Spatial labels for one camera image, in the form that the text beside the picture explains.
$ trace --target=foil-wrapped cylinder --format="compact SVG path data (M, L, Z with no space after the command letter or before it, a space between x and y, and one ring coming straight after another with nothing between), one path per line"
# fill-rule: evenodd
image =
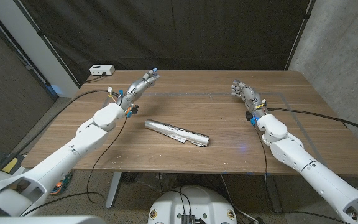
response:
M144 123L144 126L148 129L164 134L182 143L185 143L186 140L189 140L191 143L195 144L196 146L201 146L201 147L207 146L209 143L209 136L196 133L193 131L189 131L183 128L178 128L170 124L154 121L151 119L148 119Z

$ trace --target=concrete wall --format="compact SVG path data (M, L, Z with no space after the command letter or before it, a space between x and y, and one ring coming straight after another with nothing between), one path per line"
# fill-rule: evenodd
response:
M289 70L303 73L340 118L358 123L358 1L317 0Z

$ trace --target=table top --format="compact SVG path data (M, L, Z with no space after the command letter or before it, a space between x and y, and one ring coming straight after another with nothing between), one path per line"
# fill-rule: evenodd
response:
M115 71L113 76L84 84L77 94L107 89L124 91L145 71ZM100 158L96 170L133 172L194 172L264 174L265 158L254 127L246 121L240 98L231 96L233 79L250 85L268 102L268 108L291 108L336 116L299 72L264 71L159 71L162 77L136 101L139 112L131 116L114 145ZM106 93L91 93L73 102L46 130L22 165L34 167L75 136L103 104ZM358 175L358 140L340 122L307 114L273 111L288 131L302 140L305 149L339 175ZM146 129L146 119L178 126L210 137L207 147L184 144ZM121 129L123 120L109 133L102 147L88 154L74 169L91 169ZM296 172L276 160L265 146L267 172Z

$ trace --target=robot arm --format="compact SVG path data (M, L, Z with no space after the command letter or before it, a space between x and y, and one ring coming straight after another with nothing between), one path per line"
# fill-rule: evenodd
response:
M240 97L273 156L295 169L327 201L336 213L348 223L358 223L358 190L307 153L302 142L288 132L274 115L267 114L265 100L251 87L234 80L232 95Z
M138 107L133 102L160 77L156 71L157 69L153 69L147 72L143 79L135 81L131 85L134 88L130 87L124 97L120 97L120 105L110 103L98 110L78 128L71 141L33 169L0 181L0 216L18 217L43 204L56 183L72 170L82 157L103 145L117 120L136 113Z

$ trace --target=black backdrop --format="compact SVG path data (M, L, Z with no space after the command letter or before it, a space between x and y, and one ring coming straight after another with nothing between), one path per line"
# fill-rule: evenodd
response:
M117 70L284 70L309 0L22 0L82 84Z

